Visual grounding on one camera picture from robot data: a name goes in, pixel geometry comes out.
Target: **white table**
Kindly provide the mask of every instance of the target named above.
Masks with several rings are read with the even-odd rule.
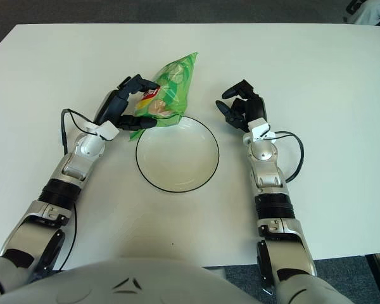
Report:
[[[313,257],[380,252],[380,27],[319,24],[16,26],[0,43],[0,247],[62,156],[61,109],[93,117],[126,76],[152,78],[193,51],[186,115],[215,134],[217,172],[190,193],[159,191],[139,173],[136,144],[122,132],[80,197],[65,268],[119,256],[256,262],[242,132],[215,107],[241,79],[265,99],[272,129],[304,142],[305,163],[289,191]],[[298,146],[277,146],[289,175]],[[73,221],[65,231],[59,261]]]

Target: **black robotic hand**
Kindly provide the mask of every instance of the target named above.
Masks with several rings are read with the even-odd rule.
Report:
[[[129,94],[146,92],[157,88],[159,88],[158,84],[143,79],[139,74],[132,78],[127,77],[116,90],[109,93],[93,122],[96,125],[101,125],[109,120],[117,128],[123,130],[148,129],[156,126],[154,118],[134,117],[132,115],[122,115],[122,113],[128,106]]]
[[[217,100],[215,104],[222,114],[225,121],[245,132],[249,132],[248,122],[258,118],[264,118],[267,121],[265,103],[263,99],[253,92],[253,87],[246,81],[242,80],[236,85],[230,87],[222,94],[223,99],[228,99],[239,95],[241,98],[235,98],[231,107],[228,107],[221,100]]]

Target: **white bowl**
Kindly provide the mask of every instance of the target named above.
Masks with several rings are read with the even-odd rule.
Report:
[[[137,142],[139,171],[155,187],[168,192],[195,190],[214,175],[219,148],[201,122],[182,117],[177,125],[153,127]]]

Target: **green plastic bag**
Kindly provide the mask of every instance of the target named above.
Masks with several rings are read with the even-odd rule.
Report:
[[[160,88],[144,94],[135,105],[134,115],[156,118],[157,127],[178,124],[187,108],[187,93],[197,54],[190,54],[165,65],[153,79]],[[139,130],[131,133],[131,140],[143,132],[144,130]]]

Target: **person's leg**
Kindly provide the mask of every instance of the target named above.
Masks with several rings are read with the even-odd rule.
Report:
[[[376,25],[380,22],[380,0],[367,0],[353,16],[349,17],[348,23]]]

